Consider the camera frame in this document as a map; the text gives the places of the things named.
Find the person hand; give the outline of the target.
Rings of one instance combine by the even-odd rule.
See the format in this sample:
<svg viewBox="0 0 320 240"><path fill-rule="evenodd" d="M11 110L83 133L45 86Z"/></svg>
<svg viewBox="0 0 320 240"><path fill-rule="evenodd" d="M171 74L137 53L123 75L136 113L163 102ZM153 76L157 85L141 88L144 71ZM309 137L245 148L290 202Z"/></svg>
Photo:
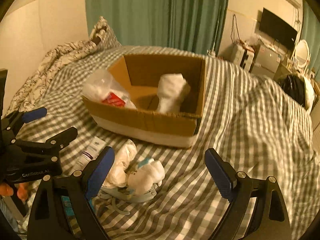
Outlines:
<svg viewBox="0 0 320 240"><path fill-rule="evenodd" d="M10 197L14 194L17 195L17 197L22 201L26 202L29 193L28 193L28 186L29 183L20 183L17 186L11 187L7 183L1 183L0 184L0 195L4 197Z"/></svg>

